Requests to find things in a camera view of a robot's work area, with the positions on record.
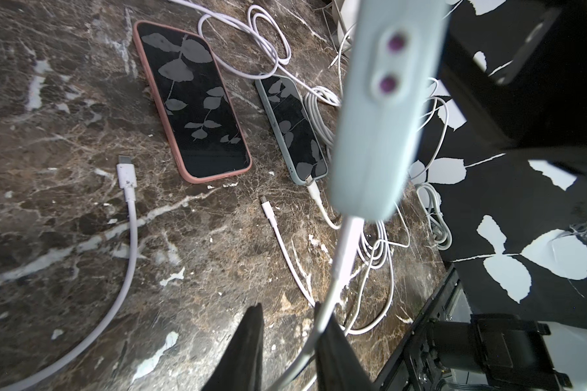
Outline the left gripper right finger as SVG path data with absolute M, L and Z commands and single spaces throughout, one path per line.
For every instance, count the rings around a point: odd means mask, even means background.
M 333 314 L 315 344 L 315 361 L 319 390 L 372 389 L 370 378 Z

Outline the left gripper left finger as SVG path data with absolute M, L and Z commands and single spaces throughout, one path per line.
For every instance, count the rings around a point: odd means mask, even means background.
M 202 390 L 260 390 L 263 374 L 263 307 L 247 309 L 223 357 Z

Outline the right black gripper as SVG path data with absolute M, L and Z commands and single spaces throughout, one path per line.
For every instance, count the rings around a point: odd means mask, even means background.
M 449 32 L 440 78 L 489 143 L 587 176 L 587 1 L 545 1 L 505 75 L 491 78 Z

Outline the phone with white case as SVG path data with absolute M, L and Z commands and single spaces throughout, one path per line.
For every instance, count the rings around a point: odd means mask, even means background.
M 420 143 L 427 88 L 448 29 L 444 1 L 363 1 L 329 172 L 344 217 L 387 220 Z

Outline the phone with mint case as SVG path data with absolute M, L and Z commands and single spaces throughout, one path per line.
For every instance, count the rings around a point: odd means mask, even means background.
M 272 75 L 255 86 L 292 181 L 304 186 L 325 177 L 328 164 L 294 82 Z

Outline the white charging cable pink phone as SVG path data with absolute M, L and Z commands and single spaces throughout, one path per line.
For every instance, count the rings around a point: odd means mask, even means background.
M 137 177 L 128 156 L 118 158 L 117 181 L 124 223 L 0 273 L 0 304 L 11 306 L 0 331 L 0 390 L 34 390 L 63 373 L 120 311 L 139 255 Z

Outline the phone with pink case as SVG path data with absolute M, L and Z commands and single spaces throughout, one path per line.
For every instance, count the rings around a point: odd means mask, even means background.
M 150 21 L 133 39 L 180 176 L 193 184 L 252 166 L 218 63 L 197 34 Z

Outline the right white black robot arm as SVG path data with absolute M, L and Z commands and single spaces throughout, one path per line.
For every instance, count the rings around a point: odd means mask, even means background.
M 471 315 L 430 356 L 500 390 L 587 390 L 587 1 L 450 1 L 411 166 Z

